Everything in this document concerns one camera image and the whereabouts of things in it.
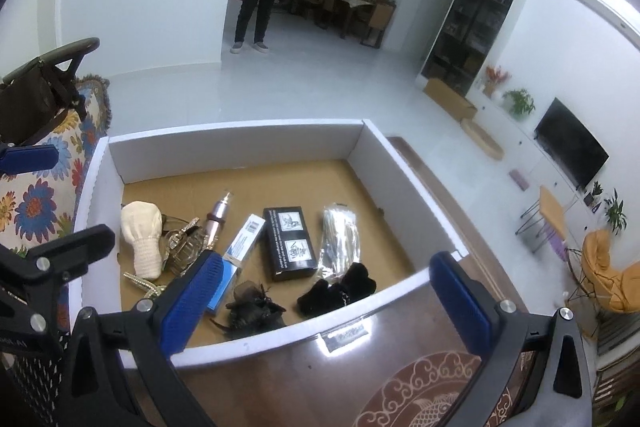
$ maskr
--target clear plastic bag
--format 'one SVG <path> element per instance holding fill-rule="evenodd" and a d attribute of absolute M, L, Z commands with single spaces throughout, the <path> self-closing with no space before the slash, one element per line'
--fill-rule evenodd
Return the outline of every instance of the clear plastic bag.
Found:
<path fill-rule="evenodd" d="M 342 279 L 351 264 L 360 262 L 360 235 L 356 215 L 348 207 L 324 208 L 318 274 L 330 283 Z"/>

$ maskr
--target glass cabinet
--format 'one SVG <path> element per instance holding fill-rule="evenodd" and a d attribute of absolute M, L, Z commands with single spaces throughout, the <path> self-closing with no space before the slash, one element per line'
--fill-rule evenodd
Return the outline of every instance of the glass cabinet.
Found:
<path fill-rule="evenodd" d="M 513 0 L 455 0 L 422 70 L 465 96 Z"/>

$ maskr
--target television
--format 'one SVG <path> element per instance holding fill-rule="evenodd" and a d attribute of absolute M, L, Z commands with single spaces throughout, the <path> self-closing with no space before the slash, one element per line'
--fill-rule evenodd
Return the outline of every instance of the television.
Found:
<path fill-rule="evenodd" d="M 557 98 L 540 120 L 534 138 L 576 188 L 586 188 L 609 158 L 593 134 Z"/>

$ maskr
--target black box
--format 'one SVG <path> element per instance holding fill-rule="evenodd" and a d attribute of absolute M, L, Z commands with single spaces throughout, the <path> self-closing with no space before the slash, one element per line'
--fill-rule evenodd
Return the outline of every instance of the black box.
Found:
<path fill-rule="evenodd" d="M 274 281 L 310 277 L 318 269 L 302 208 L 265 208 L 264 237 Z"/>

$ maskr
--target barcode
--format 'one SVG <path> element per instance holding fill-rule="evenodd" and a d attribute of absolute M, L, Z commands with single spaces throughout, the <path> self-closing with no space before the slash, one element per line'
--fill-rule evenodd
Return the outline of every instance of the barcode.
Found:
<path fill-rule="evenodd" d="M 256 230 L 258 230 L 258 227 L 260 227 L 260 223 L 256 223 L 255 221 L 251 221 L 247 224 L 246 226 L 246 231 L 249 233 L 255 233 Z"/>

